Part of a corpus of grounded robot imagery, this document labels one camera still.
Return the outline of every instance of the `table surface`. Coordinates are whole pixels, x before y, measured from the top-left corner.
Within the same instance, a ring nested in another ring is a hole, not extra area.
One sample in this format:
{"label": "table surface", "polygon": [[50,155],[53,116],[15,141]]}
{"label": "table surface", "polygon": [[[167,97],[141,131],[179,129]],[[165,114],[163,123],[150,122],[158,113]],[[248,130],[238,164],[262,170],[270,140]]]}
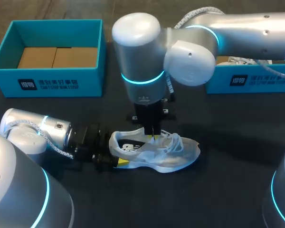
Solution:
{"label": "table surface", "polygon": [[[17,108],[73,124],[137,128],[125,120],[133,104],[107,45],[103,97],[7,99],[0,91],[0,120]],[[76,170],[55,156],[47,159],[45,169],[74,201],[74,228],[263,227],[262,197],[285,153],[285,93],[207,95],[203,86],[173,85],[177,120],[163,122],[163,129],[200,142],[198,161],[161,174],[150,168],[99,171],[90,163]]]}

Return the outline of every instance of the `concrete floor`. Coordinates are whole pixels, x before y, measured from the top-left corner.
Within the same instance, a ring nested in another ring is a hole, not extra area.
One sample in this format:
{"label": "concrete floor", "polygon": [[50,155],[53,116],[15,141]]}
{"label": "concrete floor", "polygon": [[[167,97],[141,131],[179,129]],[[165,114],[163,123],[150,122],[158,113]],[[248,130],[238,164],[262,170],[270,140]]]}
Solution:
{"label": "concrete floor", "polygon": [[147,12],[163,27],[174,26],[184,14],[204,6],[225,13],[285,11],[285,0],[0,0],[0,42],[12,20],[103,19],[106,39],[121,16]]}

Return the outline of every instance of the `teal box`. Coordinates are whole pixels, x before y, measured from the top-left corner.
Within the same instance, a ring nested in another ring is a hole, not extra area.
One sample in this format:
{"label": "teal box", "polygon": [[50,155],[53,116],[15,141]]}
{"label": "teal box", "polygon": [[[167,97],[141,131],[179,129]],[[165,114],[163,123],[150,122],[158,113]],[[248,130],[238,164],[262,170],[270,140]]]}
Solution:
{"label": "teal box", "polygon": [[[0,45],[0,89],[5,97],[101,96],[105,45],[101,19],[12,21]],[[17,69],[26,47],[98,48],[96,67]]]}
{"label": "teal box", "polygon": [[[285,64],[268,65],[285,74]],[[219,65],[206,83],[208,94],[285,92],[285,79],[259,65]]]}

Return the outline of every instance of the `shoe sole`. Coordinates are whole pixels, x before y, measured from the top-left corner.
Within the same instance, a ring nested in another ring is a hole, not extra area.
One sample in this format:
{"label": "shoe sole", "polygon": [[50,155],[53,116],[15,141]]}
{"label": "shoe sole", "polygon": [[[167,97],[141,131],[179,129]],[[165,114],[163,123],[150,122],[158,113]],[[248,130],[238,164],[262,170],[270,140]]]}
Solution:
{"label": "shoe sole", "polygon": [[136,169],[138,167],[149,167],[152,168],[154,170],[156,170],[157,172],[161,172],[161,173],[168,173],[168,172],[175,172],[177,170],[181,170],[183,168],[186,168],[187,166],[191,165],[192,163],[194,163],[197,158],[199,157],[200,153],[198,154],[198,156],[195,158],[195,160],[186,163],[182,166],[177,166],[177,167],[162,167],[162,166],[158,166],[158,165],[154,165],[154,164],[149,164],[146,162],[141,162],[141,161],[130,161],[129,164],[127,165],[123,165],[120,167],[116,167],[117,169]]}

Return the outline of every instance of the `white sneaker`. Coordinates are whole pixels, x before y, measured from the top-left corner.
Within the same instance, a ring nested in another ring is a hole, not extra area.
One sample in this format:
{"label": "white sneaker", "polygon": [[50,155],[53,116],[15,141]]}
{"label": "white sneaker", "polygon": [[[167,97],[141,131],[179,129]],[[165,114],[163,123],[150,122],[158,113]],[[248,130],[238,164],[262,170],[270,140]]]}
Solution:
{"label": "white sneaker", "polygon": [[109,141],[112,155],[129,160],[120,168],[145,166],[158,172],[173,172],[192,164],[200,154],[199,143],[178,134],[161,131],[155,140],[144,134],[144,128],[132,132],[114,132]]}
{"label": "white sneaker", "polygon": [[[272,64],[272,60],[263,60],[266,64]],[[256,65],[257,63],[253,59],[229,57],[228,62],[222,62],[218,65]]]}

